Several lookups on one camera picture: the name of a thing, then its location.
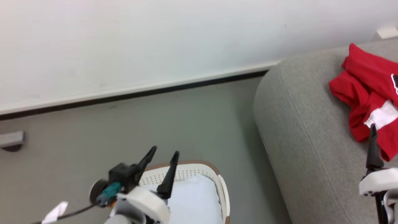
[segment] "gray floor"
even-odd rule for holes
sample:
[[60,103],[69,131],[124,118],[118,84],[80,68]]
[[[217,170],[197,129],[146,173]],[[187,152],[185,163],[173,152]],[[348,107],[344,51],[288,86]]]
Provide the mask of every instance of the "gray floor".
[[[152,164],[213,163],[224,177],[231,224],[289,224],[275,176],[252,116],[260,78],[87,106],[0,122],[0,133],[24,130],[19,152],[0,150],[0,223],[41,220],[59,202],[88,205],[88,191],[119,162],[138,162],[153,145]],[[60,223],[103,223],[94,208]]]

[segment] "white plastic basket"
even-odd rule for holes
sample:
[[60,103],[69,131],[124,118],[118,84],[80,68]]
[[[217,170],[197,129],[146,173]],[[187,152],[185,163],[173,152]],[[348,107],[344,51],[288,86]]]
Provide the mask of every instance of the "white plastic basket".
[[[169,167],[168,163],[148,167],[141,177],[140,185],[161,184]],[[197,175],[210,178],[216,185],[221,205],[222,221],[224,224],[229,224],[230,205],[228,189],[220,172],[213,164],[199,160],[179,162],[174,180],[182,181]]]

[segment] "red cloth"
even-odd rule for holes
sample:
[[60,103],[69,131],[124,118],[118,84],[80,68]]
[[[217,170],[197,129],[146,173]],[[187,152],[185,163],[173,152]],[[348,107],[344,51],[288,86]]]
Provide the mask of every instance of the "red cloth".
[[375,123],[382,157],[390,161],[398,152],[398,110],[392,104],[398,105],[398,76],[394,75],[398,74],[398,63],[351,44],[342,67],[345,71],[329,87],[334,96],[351,107],[351,133],[357,141],[364,141],[370,124]]

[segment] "black cable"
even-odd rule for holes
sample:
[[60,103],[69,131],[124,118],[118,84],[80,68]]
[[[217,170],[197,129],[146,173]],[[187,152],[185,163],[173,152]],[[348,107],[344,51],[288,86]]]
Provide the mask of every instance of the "black cable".
[[[62,215],[62,216],[58,216],[57,221],[60,220],[60,219],[69,218],[69,217],[78,215],[78,214],[80,214],[80,213],[82,213],[82,212],[85,212],[85,211],[89,210],[90,208],[95,207],[97,204],[98,204],[98,203],[91,204],[91,205],[89,205],[89,206],[87,206],[87,207],[85,207],[85,208],[82,208],[82,209],[80,209],[80,210],[77,210],[77,211],[75,211],[75,212],[71,212],[71,213],[69,213],[69,214],[65,214],[65,215]],[[32,224],[41,224],[41,223],[42,223],[42,221],[38,221],[38,222],[34,222],[34,223],[32,223]]]

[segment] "gray sofa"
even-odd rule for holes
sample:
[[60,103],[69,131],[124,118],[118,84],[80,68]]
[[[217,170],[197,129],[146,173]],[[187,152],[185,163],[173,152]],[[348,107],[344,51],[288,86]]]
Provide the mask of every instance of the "gray sofa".
[[[397,39],[359,47],[398,61]],[[350,108],[328,86],[347,55],[341,47],[285,60],[257,90],[255,120],[293,224],[378,223],[374,198],[358,190],[367,143],[354,140]]]

